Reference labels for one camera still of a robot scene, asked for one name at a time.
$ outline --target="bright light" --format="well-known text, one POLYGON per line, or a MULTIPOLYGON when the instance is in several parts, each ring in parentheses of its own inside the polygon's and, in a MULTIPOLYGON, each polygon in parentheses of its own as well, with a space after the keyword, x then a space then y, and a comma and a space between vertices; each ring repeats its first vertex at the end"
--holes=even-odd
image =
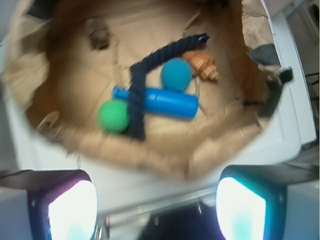
POLYGON ((266 200, 232 177, 217 186, 216 214, 226 240, 263 240, 266 200))
POLYGON ((52 240, 89 240, 97 220, 97 192, 82 180, 49 205, 52 240))

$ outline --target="orange toy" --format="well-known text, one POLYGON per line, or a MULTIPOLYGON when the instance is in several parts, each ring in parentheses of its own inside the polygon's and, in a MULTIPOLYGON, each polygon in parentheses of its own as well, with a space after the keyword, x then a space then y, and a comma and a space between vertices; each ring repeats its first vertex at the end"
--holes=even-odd
POLYGON ((186 51, 182 57, 191 64, 194 75, 200 75, 203 80, 219 80, 216 61, 211 55, 203 52, 186 51))

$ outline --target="rope toy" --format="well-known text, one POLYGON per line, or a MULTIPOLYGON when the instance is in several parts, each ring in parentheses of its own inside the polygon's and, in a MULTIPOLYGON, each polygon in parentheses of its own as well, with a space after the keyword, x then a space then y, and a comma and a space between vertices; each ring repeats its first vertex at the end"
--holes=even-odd
POLYGON ((129 134, 132 138, 145 140, 145 94, 147 73, 170 59, 183 54, 186 51, 195 49, 200 44, 205 44, 209 39, 206 33, 187 36, 158 49, 146 56, 140 62, 130 67, 131 87, 129 88, 128 113, 129 113, 129 134))

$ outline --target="paper bag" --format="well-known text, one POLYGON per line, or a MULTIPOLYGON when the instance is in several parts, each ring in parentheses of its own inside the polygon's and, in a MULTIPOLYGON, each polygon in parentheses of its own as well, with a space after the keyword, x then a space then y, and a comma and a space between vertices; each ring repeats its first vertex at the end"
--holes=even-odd
MULTIPOLYGON (((31 4, 20 0, 12 18, 5 83, 34 129, 66 151, 191 180, 263 131, 257 110, 268 99, 267 77, 279 66, 259 65, 248 55, 273 43, 259 0, 230 0, 225 7, 191 0, 61 0, 49 22, 25 14, 31 4), (86 20, 97 17, 110 30, 103 50, 91 48, 85 31, 86 20), (187 92, 199 99, 193 120, 146 113, 145 141, 101 130, 97 111, 114 86, 130 86, 131 65, 201 33, 210 39, 197 51, 214 56, 220 78, 191 82, 187 92)), ((160 71, 147 75, 147 87, 161 87, 160 71)))

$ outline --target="teal ball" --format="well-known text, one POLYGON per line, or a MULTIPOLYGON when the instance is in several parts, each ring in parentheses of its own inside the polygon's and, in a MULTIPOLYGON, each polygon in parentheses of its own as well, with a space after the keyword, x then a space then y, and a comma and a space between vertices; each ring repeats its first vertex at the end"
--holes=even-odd
POLYGON ((192 68, 184 59, 173 58, 164 64, 160 77, 165 89, 182 92, 192 80, 192 68))

